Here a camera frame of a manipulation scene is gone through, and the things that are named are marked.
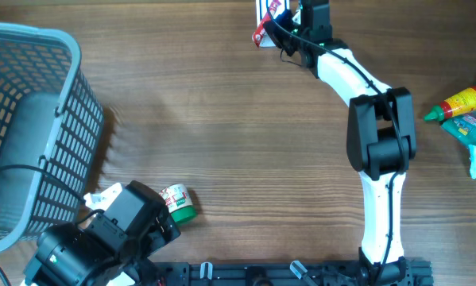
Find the green lid jar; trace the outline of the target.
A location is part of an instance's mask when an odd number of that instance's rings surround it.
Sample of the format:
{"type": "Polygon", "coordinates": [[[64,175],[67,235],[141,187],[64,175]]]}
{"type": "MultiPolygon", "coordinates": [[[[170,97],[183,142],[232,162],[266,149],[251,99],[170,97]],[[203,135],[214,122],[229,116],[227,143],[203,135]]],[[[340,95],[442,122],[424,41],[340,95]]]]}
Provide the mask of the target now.
{"type": "Polygon", "coordinates": [[[177,225],[190,222],[197,216],[191,196],[183,184],[174,184],[160,191],[168,211],[177,225]]]}

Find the green cap sauce bottle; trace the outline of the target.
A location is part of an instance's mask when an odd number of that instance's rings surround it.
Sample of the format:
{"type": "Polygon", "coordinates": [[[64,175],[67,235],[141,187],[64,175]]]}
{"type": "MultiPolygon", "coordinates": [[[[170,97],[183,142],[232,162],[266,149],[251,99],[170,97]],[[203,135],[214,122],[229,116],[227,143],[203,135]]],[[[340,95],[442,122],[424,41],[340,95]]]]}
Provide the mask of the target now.
{"type": "Polygon", "coordinates": [[[476,85],[468,87],[433,106],[430,112],[424,116],[424,120],[426,122],[441,122],[474,111],[476,111],[476,85]]]}

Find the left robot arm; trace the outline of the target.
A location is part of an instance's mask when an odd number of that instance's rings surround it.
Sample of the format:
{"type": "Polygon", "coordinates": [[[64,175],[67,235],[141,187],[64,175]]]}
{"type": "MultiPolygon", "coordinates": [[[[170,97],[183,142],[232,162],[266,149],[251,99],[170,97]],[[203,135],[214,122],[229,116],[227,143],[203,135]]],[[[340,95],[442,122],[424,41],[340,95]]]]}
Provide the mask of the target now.
{"type": "Polygon", "coordinates": [[[84,229],[70,222],[49,227],[26,265],[26,285],[106,285],[125,273],[135,285],[159,285],[149,256],[181,232],[165,200],[131,181],[84,229]]]}

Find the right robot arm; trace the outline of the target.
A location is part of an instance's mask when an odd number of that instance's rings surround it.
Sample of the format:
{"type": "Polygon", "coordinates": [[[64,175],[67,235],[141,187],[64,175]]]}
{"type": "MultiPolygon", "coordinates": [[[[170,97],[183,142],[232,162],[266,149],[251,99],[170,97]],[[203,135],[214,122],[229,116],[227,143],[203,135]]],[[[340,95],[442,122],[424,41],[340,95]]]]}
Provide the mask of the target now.
{"type": "Polygon", "coordinates": [[[401,242],[401,195],[409,162],[416,155],[412,95],[375,79],[348,45],[333,37],[330,4],[301,1],[256,3],[253,41],[268,40],[281,52],[300,54],[301,67],[329,85],[348,108],[346,153],[359,174],[365,230],[358,260],[322,267],[320,283],[416,285],[412,262],[401,242]]]}

